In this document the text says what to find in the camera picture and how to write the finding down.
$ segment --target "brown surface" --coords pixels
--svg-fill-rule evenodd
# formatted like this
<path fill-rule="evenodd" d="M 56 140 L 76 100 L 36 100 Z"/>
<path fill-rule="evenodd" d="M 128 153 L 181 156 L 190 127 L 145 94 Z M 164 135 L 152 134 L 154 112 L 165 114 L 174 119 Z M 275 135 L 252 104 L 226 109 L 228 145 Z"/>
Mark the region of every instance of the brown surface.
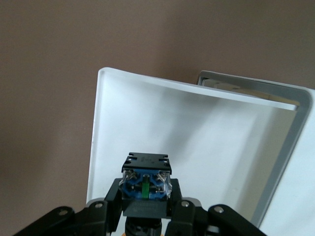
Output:
<path fill-rule="evenodd" d="M 85 205 L 97 71 L 315 88 L 312 1 L 1 1 L 0 235 Z"/>

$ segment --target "silver screw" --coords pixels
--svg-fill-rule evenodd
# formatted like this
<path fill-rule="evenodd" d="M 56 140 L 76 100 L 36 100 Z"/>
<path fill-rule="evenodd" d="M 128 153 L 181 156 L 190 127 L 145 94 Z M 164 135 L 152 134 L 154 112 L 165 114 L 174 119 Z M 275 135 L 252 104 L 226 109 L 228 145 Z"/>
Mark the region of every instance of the silver screw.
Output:
<path fill-rule="evenodd" d="M 220 207 L 220 206 L 215 206 L 215 211 L 216 211 L 217 213 L 223 213 L 223 212 L 224 212 L 223 208 Z"/>
<path fill-rule="evenodd" d="M 59 215 L 60 216 L 62 216 L 62 215 L 66 215 L 68 213 L 68 211 L 67 210 L 61 210 L 61 211 L 59 211 Z"/>
<path fill-rule="evenodd" d="M 103 206 L 103 203 L 97 203 L 95 204 L 95 208 L 101 208 Z"/>
<path fill-rule="evenodd" d="M 182 207 L 189 207 L 189 202 L 182 201 Z"/>

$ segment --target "brown background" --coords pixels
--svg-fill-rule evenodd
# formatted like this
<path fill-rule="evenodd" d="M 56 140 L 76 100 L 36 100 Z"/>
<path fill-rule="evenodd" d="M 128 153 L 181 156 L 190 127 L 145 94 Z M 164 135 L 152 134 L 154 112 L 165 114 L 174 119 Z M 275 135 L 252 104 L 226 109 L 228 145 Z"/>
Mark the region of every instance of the brown background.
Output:
<path fill-rule="evenodd" d="M 97 71 L 315 88 L 314 1 L 1 1 L 0 235 L 85 205 Z"/>

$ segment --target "brown wall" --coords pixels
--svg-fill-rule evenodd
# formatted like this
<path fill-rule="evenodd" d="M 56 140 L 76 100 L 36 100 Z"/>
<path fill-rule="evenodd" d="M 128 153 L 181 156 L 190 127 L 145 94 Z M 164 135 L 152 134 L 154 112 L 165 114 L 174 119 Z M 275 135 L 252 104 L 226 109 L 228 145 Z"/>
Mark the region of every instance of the brown wall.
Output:
<path fill-rule="evenodd" d="M 311 0 L 1 1 L 0 235 L 84 207 L 100 68 L 315 88 L 314 62 Z"/>

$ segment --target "green component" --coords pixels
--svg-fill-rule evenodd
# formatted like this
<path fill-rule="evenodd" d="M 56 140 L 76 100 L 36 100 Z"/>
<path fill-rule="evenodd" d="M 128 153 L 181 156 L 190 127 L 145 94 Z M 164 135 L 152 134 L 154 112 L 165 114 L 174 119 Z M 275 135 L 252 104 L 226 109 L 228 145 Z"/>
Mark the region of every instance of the green component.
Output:
<path fill-rule="evenodd" d="M 143 199 L 149 198 L 149 188 L 150 188 L 150 176 L 143 175 L 143 180 L 142 180 L 142 198 Z"/>

